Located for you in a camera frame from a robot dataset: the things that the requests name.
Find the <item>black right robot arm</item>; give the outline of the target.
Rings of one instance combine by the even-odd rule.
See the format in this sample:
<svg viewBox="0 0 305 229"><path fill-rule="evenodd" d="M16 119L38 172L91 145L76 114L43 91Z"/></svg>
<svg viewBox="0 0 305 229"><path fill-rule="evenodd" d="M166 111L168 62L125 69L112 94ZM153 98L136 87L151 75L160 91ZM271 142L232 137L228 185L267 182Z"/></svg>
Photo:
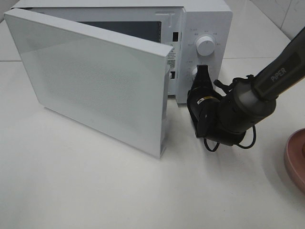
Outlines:
<svg viewBox="0 0 305 229"><path fill-rule="evenodd" d="M246 131L270 116L277 97L305 76L305 31L256 76L233 78L230 85L211 81L207 65L198 65L187 95L195 135L217 145L239 146Z"/></svg>

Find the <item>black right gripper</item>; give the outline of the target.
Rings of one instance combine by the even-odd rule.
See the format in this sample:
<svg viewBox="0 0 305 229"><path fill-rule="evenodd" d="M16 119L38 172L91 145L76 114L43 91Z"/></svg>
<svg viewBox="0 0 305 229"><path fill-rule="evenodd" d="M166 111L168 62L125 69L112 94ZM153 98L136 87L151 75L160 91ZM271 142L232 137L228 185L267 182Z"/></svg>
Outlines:
<svg viewBox="0 0 305 229"><path fill-rule="evenodd" d="M221 99L212 86L207 65L198 65L193 84L187 94L187 108L196 137L207 138L216 125L216 109Z"/></svg>

